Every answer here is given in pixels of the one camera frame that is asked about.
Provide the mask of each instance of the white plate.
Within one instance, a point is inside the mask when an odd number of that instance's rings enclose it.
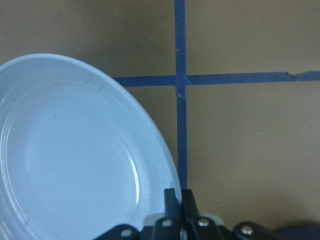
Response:
[[[139,230],[181,190],[161,134],[118,83],[32,54],[0,67],[0,239],[90,240]]]

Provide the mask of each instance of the vertical blue tape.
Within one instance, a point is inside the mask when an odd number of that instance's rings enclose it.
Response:
[[[182,189],[187,188],[187,100],[186,100],[186,10],[185,0],[174,1],[175,74],[178,176]]]

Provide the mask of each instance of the black metal bracket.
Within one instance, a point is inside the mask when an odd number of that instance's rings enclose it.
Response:
[[[141,232],[131,225],[117,225],[95,240],[289,240],[256,223],[242,222],[233,231],[199,215],[192,190],[182,190],[179,204],[174,188],[164,190],[165,213]]]

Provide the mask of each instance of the silver screw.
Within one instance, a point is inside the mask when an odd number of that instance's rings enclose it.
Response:
[[[170,227],[172,224],[172,221],[170,219],[165,219],[162,221],[162,227]]]
[[[121,237],[129,237],[131,235],[131,230],[130,229],[124,229],[121,231]]]
[[[198,224],[200,227],[206,227],[209,225],[209,220],[207,218],[202,217],[198,220]]]
[[[241,232],[245,235],[252,235],[254,233],[254,230],[252,227],[248,226],[248,225],[243,225],[241,227]]]

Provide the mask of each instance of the plate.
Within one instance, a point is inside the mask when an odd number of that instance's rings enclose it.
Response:
[[[90,240],[141,230],[181,190],[157,127],[96,68],[31,54],[0,67],[0,238]]]

